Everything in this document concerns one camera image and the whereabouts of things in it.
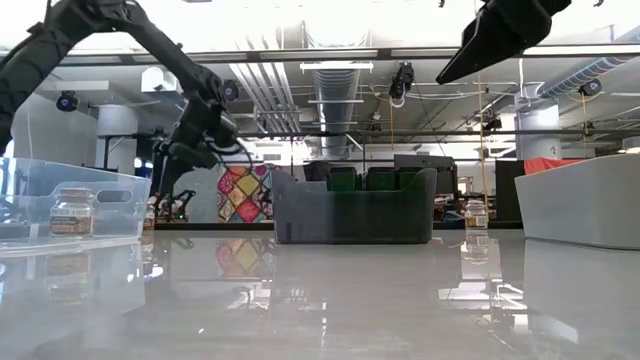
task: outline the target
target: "white column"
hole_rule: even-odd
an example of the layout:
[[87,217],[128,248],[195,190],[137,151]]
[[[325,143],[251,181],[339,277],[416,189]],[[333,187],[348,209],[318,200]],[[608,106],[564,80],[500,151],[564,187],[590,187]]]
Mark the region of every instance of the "white column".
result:
[[[515,118],[516,130],[552,130],[560,128],[558,104],[555,102],[534,110],[520,108]],[[516,156],[520,160],[546,157],[562,159],[560,135],[517,135]]]
[[[98,135],[132,134],[138,131],[138,114],[130,107],[122,105],[105,105],[100,107],[98,116]],[[118,139],[112,139],[109,146],[113,148]],[[136,158],[136,140],[123,140],[109,153],[110,169],[118,169],[121,174],[133,175],[133,162]],[[96,167],[104,162],[104,140],[99,139],[96,145]]]

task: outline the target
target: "ceiling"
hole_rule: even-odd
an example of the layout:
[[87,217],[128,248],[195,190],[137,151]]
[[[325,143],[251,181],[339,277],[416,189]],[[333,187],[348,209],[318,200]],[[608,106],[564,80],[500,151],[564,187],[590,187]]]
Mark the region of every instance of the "ceiling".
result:
[[[349,7],[340,2],[323,2],[317,7],[314,1],[249,1],[233,2],[213,1],[205,4],[186,4],[179,0],[139,0],[149,16],[174,41],[184,44],[187,51],[211,50],[243,50],[238,39],[246,39],[246,35],[255,31],[275,35],[278,46],[284,49],[306,47],[305,22],[310,14],[325,16],[331,21],[321,22],[331,25],[333,33],[339,36],[342,32],[353,29],[369,29],[369,43],[372,47],[410,47],[410,46],[443,46],[458,45],[462,29],[473,18],[478,2],[472,0],[449,0],[444,8],[438,8],[439,1],[354,1]],[[21,35],[16,28],[27,28],[28,25],[42,17],[37,9],[44,9],[44,0],[21,0],[16,6],[24,6],[30,11],[16,12],[20,16],[8,17],[0,21],[0,45],[10,48],[19,41]],[[567,11],[554,18],[554,28],[547,40],[548,44],[586,44],[607,43],[637,25],[637,11],[630,7],[640,4],[630,2],[606,1],[600,8],[594,8],[589,1],[574,2]],[[140,46],[123,34],[94,35],[78,45],[77,49],[89,52],[139,52]],[[525,59],[522,61],[522,74],[525,83],[539,84],[567,73],[571,68],[589,59],[548,58]],[[431,127],[442,130],[464,129],[469,119],[473,119],[474,111],[501,96],[498,93],[517,92],[520,79],[520,60],[512,59],[459,80],[458,85],[436,86],[435,77],[445,66],[446,60],[417,60],[412,62],[416,73],[416,83],[411,93],[422,95],[435,94],[469,94],[456,100],[423,100],[407,99],[404,107],[394,109],[394,130],[430,130]],[[207,65],[223,79],[237,77],[227,64]],[[397,71],[396,61],[374,61],[373,69],[362,70],[356,104],[352,119],[357,125],[352,129],[365,129],[371,122],[374,112],[380,115],[383,130],[391,128],[390,106],[387,101],[380,101],[374,92],[385,96],[391,78]],[[109,82],[109,91],[80,92],[84,102],[93,105],[101,104],[137,104],[140,112],[140,128],[151,129],[156,126],[170,127],[179,117],[180,111],[165,103],[147,104],[153,99],[140,92],[141,74],[147,66],[102,66],[102,67],[60,67],[57,68],[50,82],[60,81],[97,81]],[[316,105],[308,101],[315,99],[312,71],[301,71],[299,62],[284,63],[287,78],[295,104],[299,108],[316,109]],[[605,93],[583,104],[577,101],[577,94],[563,96],[560,103],[561,124],[563,127],[579,126],[586,120],[596,122],[596,127],[611,128],[620,126],[617,114],[638,106],[640,97],[618,96],[614,93],[640,93],[637,75],[640,61],[633,60],[628,64],[602,76]],[[479,99],[477,81],[483,85],[483,93]],[[56,91],[45,91],[45,96],[56,98]],[[229,110],[236,114],[249,114],[253,111],[253,102],[247,93],[241,90],[240,98],[229,105]],[[501,110],[503,113],[514,112],[512,107]],[[640,112],[629,112],[624,118],[633,118]],[[241,131],[255,131],[250,119],[238,120]],[[306,123],[305,130],[320,130],[319,125]],[[434,140],[429,137],[404,137],[394,142],[419,143]],[[567,141],[581,141],[578,137],[567,137]],[[390,138],[378,138],[377,142],[390,142]]]

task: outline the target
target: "glossy table surface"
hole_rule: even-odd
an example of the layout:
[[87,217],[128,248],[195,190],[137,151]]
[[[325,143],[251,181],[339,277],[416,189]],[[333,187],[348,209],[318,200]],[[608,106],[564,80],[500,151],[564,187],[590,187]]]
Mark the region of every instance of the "glossy table surface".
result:
[[640,358],[640,252],[515,230],[410,246],[148,235],[145,305],[19,358]]

